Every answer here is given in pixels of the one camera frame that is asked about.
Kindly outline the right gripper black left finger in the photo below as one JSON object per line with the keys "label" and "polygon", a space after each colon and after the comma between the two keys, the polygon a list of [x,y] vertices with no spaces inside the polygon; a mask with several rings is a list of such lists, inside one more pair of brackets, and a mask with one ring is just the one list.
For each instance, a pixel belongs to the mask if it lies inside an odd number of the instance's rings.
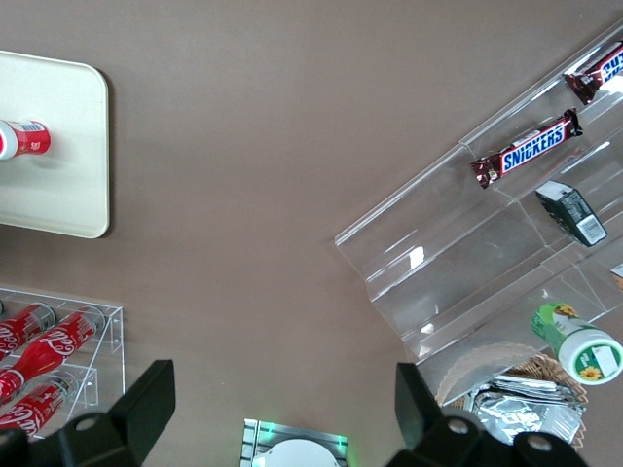
{"label": "right gripper black left finger", "polygon": [[176,407],[174,364],[156,360],[105,413],[84,413],[30,445],[30,466],[141,466]]}

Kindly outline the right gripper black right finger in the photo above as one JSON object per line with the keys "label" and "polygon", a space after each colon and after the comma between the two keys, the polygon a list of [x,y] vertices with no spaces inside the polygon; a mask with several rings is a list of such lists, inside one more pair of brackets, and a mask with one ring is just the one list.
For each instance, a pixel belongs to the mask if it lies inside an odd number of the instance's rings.
{"label": "right gripper black right finger", "polygon": [[412,363],[395,370],[394,411],[405,448],[390,466],[510,466],[512,449],[461,410],[443,411]]}

